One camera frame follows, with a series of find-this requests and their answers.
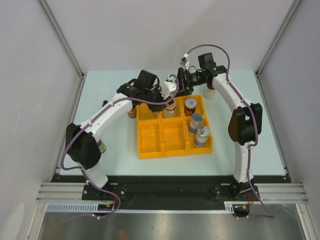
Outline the tall red sauce bottle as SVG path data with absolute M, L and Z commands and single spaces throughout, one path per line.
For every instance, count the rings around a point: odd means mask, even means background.
M 128 116 L 129 116 L 130 118 L 136 118 L 136 117 L 137 117 L 137 109 L 136 109 L 136 108 L 133 108 L 133 109 L 131 109 L 127 114 L 128 114 Z

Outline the clear flask-shaped glass jar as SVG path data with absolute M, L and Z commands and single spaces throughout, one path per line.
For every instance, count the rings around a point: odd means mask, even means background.
M 163 110 L 164 118 L 175 118 L 177 116 L 177 104 L 174 102 L 173 104 L 167 106 Z

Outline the blue-label pearl jar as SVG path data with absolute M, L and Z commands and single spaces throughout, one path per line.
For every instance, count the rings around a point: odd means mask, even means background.
M 194 139 L 194 144 L 196 147 L 204 147 L 209 136 L 210 136 L 210 129 L 205 126 L 202 125 L 201 127 L 199 127 L 196 131 L 195 134 L 195 139 Z
M 194 136 L 201 127 L 204 117 L 201 113 L 195 112 L 190 116 L 188 132 L 190 136 Z

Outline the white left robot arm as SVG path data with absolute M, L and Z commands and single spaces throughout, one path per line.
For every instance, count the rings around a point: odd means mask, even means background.
M 171 74 L 166 81 L 160 82 L 155 74 L 142 70 L 137 78 L 122 84 L 113 98 L 88 120 L 67 126 L 63 155 L 69 155 L 76 162 L 76 168 L 94 186 L 93 194 L 98 199 L 105 200 L 111 193 L 107 185 L 108 177 L 99 163 L 102 135 L 111 124 L 142 103 L 147 104 L 152 112 L 163 111 L 173 102 L 178 90 L 176 75 Z

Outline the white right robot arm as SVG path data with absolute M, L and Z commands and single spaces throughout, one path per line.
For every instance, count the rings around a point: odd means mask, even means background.
M 235 146 L 235 166 L 230 183 L 230 194 L 242 201 L 254 186 L 251 172 L 251 149 L 258 144 L 262 131 L 263 108 L 260 103 L 248 100 L 232 82 L 229 67 L 217 65 L 211 53 L 198 56 L 199 70 L 189 71 L 189 54 L 184 54 L 181 67 L 177 70 L 179 89 L 177 96 L 193 93 L 194 87 L 206 85 L 208 90 L 217 91 L 231 111 L 228 135 Z

